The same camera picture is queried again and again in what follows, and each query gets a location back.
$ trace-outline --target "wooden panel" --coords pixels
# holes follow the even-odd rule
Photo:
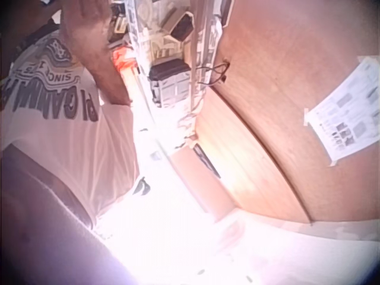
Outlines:
[[[170,156],[170,161],[203,209],[219,221],[236,208],[219,179],[189,147]]]
[[[195,128],[199,144],[241,208],[283,220],[309,222],[291,187],[261,144],[208,88]]]
[[[235,1],[216,63],[218,92],[268,147],[312,220],[379,217],[379,146],[335,167],[303,108],[312,109],[358,65],[379,54],[378,1]]]

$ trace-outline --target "person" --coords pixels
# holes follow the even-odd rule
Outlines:
[[[39,5],[26,2],[19,15]],[[59,4],[60,29],[2,80],[2,257],[32,284],[135,284],[89,231],[139,177],[131,99],[107,48],[109,3]],[[2,52],[19,34],[2,32]]]

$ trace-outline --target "wire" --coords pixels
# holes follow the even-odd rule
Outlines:
[[[218,71],[217,68],[220,68],[220,67],[224,67],[224,70],[223,71]],[[224,75],[226,74],[227,70],[229,69],[230,67],[230,63],[229,62],[223,62],[222,64],[218,64],[214,67],[208,67],[208,66],[200,66],[198,67],[197,69],[206,69],[207,71],[214,71],[215,73],[218,73],[220,74],[220,76],[218,78],[216,78],[213,82],[210,82],[210,83],[206,83],[206,82],[198,82],[198,84],[203,84],[203,85],[206,85],[206,86],[212,86],[214,85],[215,83],[217,83],[219,80],[221,80]]]

